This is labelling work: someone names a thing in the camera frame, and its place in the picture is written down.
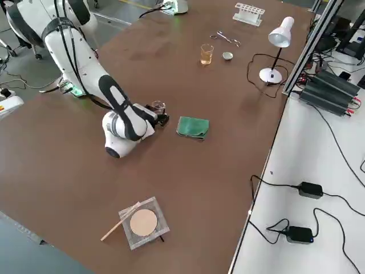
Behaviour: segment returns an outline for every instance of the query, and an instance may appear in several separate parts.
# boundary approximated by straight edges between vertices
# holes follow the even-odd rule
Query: aluminum frame
[[[300,73],[303,71],[305,64],[308,61],[309,56],[314,51],[318,41],[322,37],[324,31],[327,29],[327,26],[331,23],[333,16],[335,16],[338,12],[343,1],[344,0],[330,0],[327,4],[327,7],[321,15],[316,27],[309,36],[301,56],[298,58],[298,61],[291,71],[282,93],[289,95],[290,91],[293,89],[295,82],[297,81]]]

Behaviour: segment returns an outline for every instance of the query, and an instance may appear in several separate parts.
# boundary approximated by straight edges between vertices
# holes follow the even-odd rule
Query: black power adapter
[[[302,182],[296,188],[298,189],[299,195],[304,197],[319,199],[323,196],[323,189],[319,184]]]
[[[311,244],[314,241],[312,230],[306,227],[291,226],[285,232],[285,235],[289,243]]]

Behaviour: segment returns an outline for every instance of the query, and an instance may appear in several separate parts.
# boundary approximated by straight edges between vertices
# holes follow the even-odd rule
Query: folded towel
[[[209,120],[180,117],[176,132],[185,137],[205,140],[209,129]]]

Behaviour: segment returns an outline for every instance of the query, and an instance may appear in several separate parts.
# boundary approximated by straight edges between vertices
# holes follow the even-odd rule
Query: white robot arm
[[[84,37],[97,27],[87,0],[23,0],[7,11],[14,32],[33,45],[46,47],[63,79],[83,90],[94,103],[111,110],[102,122],[105,147],[110,155],[126,156],[138,142],[155,132],[155,125],[168,120],[166,115],[161,117],[146,107],[132,104],[100,65]]]

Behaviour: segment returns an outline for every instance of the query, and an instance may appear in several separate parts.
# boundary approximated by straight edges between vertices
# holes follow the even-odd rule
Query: white lamp
[[[274,46],[279,47],[279,52],[275,58],[274,64],[271,68],[264,68],[260,71],[260,79],[265,83],[278,84],[281,82],[283,77],[280,72],[275,69],[276,63],[278,62],[281,50],[283,47],[289,47],[291,41],[291,27],[294,24],[293,17],[286,17],[281,23],[280,27],[277,27],[269,34],[269,41]]]

